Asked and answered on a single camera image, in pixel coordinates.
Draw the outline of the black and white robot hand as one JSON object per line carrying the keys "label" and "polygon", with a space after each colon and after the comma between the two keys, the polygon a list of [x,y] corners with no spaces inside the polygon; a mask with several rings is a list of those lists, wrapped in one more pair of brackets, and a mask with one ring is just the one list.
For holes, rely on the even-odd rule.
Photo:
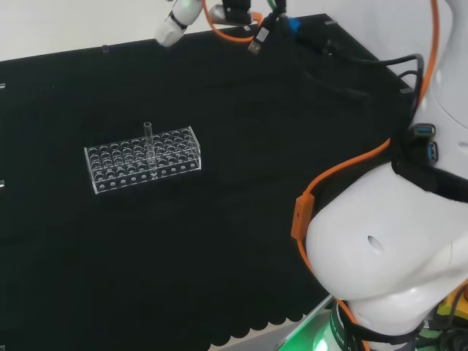
{"label": "black and white robot hand", "polygon": [[177,0],[164,20],[158,26],[154,39],[162,47],[170,47],[177,43],[185,34],[202,11],[202,2],[197,0]]}

